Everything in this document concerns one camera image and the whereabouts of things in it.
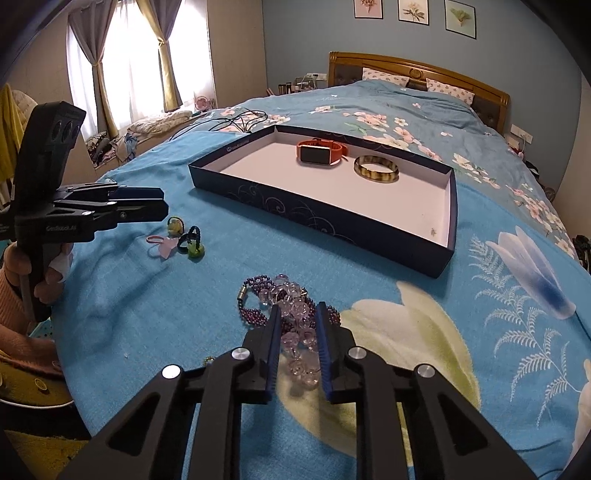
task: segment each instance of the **wooden headboard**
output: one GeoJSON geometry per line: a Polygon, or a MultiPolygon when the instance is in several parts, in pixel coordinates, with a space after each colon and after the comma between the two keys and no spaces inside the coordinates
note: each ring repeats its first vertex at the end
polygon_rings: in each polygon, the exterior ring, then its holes
{"type": "Polygon", "coordinates": [[[408,88],[427,91],[427,78],[463,88],[474,93],[472,109],[482,122],[501,135],[505,133],[505,120],[509,95],[478,80],[450,70],[412,60],[371,55],[365,53],[330,53],[329,87],[349,85],[363,79],[363,68],[410,77],[408,88]]]}

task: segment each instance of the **yellow clothing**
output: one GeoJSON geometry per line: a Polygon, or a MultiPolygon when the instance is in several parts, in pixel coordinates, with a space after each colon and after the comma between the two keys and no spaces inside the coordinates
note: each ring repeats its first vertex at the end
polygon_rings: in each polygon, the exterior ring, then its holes
{"type": "Polygon", "coordinates": [[[0,90],[0,182],[14,177],[24,131],[9,84],[0,90]]]}

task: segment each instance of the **blue wall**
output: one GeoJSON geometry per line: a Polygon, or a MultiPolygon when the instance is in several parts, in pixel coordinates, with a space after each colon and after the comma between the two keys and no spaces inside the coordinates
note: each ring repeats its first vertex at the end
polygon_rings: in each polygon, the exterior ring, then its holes
{"type": "Polygon", "coordinates": [[[267,79],[277,84],[327,73],[330,51],[354,51],[430,63],[511,95],[511,123],[533,135],[526,158],[558,188],[579,122],[581,73],[565,46],[520,0],[463,0],[476,8],[478,39],[445,30],[443,0],[430,0],[430,26],[355,19],[353,0],[263,0],[267,79]]]}

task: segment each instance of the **blue blanket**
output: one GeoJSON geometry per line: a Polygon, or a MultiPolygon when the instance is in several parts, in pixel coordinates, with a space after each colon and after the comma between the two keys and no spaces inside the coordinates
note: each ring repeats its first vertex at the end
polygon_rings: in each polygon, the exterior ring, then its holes
{"type": "MultiPolygon", "coordinates": [[[[541,207],[541,190],[502,138],[453,99],[376,81],[243,107],[277,115],[267,124],[289,117],[417,152],[428,146],[441,161],[470,173],[457,187],[454,257],[440,278],[429,279],[337,238],[198,191],[187,165],[237,134],[199,131],[210,126],[188,131],[109,177],[161,187],[170,213],[200,226],[204,258],[159,259],[145,237],[165,234],[164,224],[99,232],[95,241],[76,245],[72,276],[54,309],[60,362],[90,432],[163,366],[196,368],[239,345],[246,331],[236,309],[243,280],[285,273],[315,301],[334,305],[358,344],[402,367],[435,365],[538,477],[556,478],[589,428],[591,280],[566,253],[572,247],[557,217],[548,232],[529,215],[537,205],[537,216],[550,223],[546,212],[554,210],[541,207]],[[399,134],[396,127],[408,131],[399,134]],[[454,154],[469,158],[472,170],[454,154]],[[519,189],[517,182],[528,187],[519,189]]],[[[249,304],[256,305],[252,298],[249,304]]],[[[273,403],[244,408],[242,477],[353,479],[354,431],[351,407],[328,405],[319,389],[293,388],[282,361],[273,403]]]]}

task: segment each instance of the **hand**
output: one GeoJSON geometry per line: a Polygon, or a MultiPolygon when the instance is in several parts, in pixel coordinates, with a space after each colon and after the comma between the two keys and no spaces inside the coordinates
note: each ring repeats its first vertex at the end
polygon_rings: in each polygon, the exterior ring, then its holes
{"type": "MultiPolygon", "coordinates": [[[[72,244],[63,244],[61,251],[67,255],[72,251],[72,248],[72,244]]],[[[16,244],[10,244],[4,252],[4,271],[7,280],[15,287],[20,286],[19,275],[31,273],[29,257],[16,244]]],[[[55,302],[64,291],[64,284],[59,283],[61,278],[61,273],[49,268],[45,273],[45,282],[40,282],[35,286],[35,297],[46,305],[55,302]]]]}

